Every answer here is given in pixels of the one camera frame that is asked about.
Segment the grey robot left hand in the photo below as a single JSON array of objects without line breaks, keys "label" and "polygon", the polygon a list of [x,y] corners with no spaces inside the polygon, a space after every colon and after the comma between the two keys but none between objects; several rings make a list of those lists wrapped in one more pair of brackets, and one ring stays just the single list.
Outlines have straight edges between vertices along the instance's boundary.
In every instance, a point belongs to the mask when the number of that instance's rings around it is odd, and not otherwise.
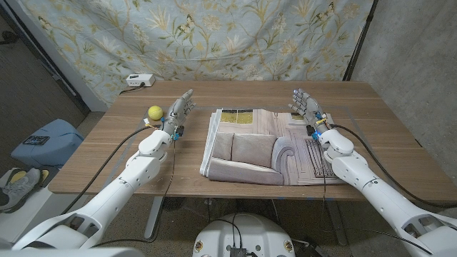
[{"label": "grey robot left hand", "polygon": [[191,99],[193,93],[193,89],[188,90],[170,106],[162,126],[163,131],[173,136],[177,128],[185,123],[186,117],[196,105]]}]

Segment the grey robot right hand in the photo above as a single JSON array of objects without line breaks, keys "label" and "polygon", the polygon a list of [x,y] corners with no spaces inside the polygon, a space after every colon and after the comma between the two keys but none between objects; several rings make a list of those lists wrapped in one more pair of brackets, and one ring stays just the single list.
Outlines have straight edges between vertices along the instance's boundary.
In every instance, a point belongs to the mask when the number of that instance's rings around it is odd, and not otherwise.
[{"label": "grey robot right hand", "polygon": [[303,89],[293,90],[292,102],[288,106],[304,118],[304,121],[313,129],[313,132],[322,134],[331,129],[327,122],[326,113],[317,101]]}]

